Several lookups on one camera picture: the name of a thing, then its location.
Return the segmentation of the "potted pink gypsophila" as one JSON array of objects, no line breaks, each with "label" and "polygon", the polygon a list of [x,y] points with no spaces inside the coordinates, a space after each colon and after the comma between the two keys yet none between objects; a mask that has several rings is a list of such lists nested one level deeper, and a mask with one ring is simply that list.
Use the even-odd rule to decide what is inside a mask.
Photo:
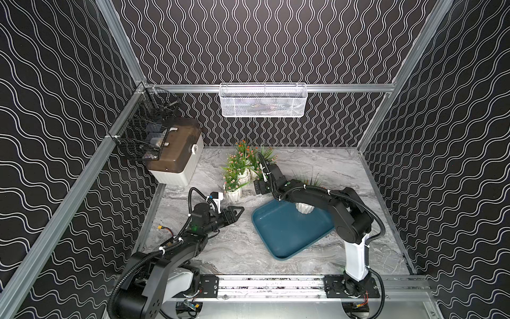
[{"label": "potted pink gypsophila", "polygon": [[251,171],[254,180],[262,178],[261,165],[263,162],[268,165],[276,162],[276,156],[272,147],[260,146],[253,150],[251,155]]},{"label": "potted pink gypsophila", "polygon": [[244,161],[239,154],[233,154],[228,157],[226,171],[237,171],[240,175],[248,176],[250,172],[244,166]]},{"label": "potted pink gypsophila", "polygon": [[248,176],[240,175],[237,171],[225,171],[224,192],[227,200],[231,203],[239,202],[243,194],[243,187],[249,183]]}]

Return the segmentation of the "potted red gypsophila plant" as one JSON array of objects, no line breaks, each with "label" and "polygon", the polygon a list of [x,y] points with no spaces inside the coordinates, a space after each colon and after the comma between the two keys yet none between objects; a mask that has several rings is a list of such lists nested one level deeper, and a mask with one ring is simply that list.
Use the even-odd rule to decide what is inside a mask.
[{"label": "potted red gypsophila plant", "polygon": [[[302,185],[304,184],[305,186],[321,187],[323,183],[320,177],[320,173],[313,171],[311,171],[309,175],[305,174],[295,175],[292,179],[297,180],[299,183],[301,183]],[[315,209],[313,204],[310,203],[308,195],[299,197],[296,200],[295,206],[297,211],[304,215],[310,214]]]}]

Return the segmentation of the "teal plastic tray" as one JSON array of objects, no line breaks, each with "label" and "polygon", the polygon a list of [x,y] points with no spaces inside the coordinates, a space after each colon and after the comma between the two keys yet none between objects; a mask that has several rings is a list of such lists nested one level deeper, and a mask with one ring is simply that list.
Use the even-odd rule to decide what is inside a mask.
[{"label": "teal plastic tray", "polygon": [[252,213],[252,223],[269,253],[286,261],[334,230],[331,215],[315,208],[302,214],[293,203],[272,200]]}]

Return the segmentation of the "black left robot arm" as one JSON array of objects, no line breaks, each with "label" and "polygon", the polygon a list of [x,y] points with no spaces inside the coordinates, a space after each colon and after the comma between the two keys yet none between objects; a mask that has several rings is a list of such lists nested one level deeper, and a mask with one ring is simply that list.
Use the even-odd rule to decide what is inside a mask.
[{"label": "black left robot arm", "polygon": [[110,318],[155,318],[165,303],[170,274],[198,256],[211,233],[236,223],[244,207],[228,206],[222,210],[212,199],[189,208],[188,219],[170,243],[150,253],[135,253],[113,288],[107,303]]}]

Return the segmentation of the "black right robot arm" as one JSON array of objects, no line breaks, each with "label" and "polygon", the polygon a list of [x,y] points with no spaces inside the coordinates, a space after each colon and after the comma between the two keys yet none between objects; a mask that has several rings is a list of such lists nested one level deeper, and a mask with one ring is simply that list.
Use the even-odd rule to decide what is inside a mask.
[{"label": "black right robot arm", "polygon": [[373,273],[369,266],[369,244],[385,236],[382,219],[350,187],[329,190],[287,179],[276,164],[264,160],[259,168],[262,177],[254,181],[256,194],[270,193],[279,202],[305,204],[330,214],[335,232],[345,242],[342,290],[351,298],[365,296]]}]

